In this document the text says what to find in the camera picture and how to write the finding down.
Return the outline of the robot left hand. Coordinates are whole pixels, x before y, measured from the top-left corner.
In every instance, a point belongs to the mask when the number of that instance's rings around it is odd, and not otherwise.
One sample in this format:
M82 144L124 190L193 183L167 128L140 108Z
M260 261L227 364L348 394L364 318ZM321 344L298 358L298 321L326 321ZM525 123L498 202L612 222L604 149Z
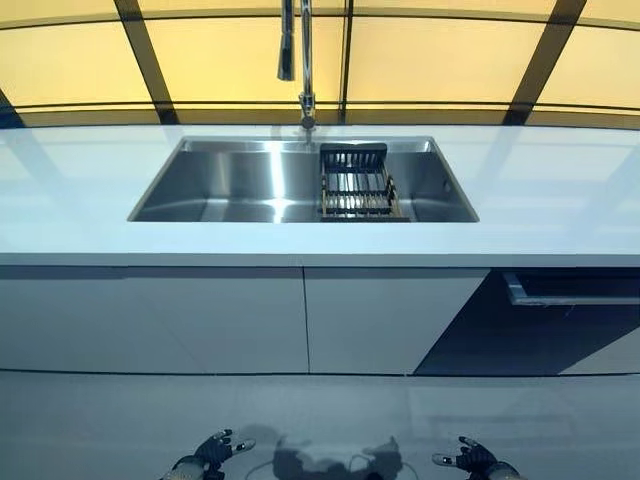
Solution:
M225 461L252 450L255 439L234 440L232 429L222 429L201 443L194 456L204 463L206 473L217 473Z

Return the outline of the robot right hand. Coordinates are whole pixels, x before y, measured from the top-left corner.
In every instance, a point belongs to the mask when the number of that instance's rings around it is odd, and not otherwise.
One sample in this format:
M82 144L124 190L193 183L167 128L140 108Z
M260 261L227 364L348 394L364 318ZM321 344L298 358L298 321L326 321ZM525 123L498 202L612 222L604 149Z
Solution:
M460 452L458 454L432 455L432 462L441 467L450 467L471 474L485 475L486 471L498 463L497 458L486 447L474 439L459 436Z

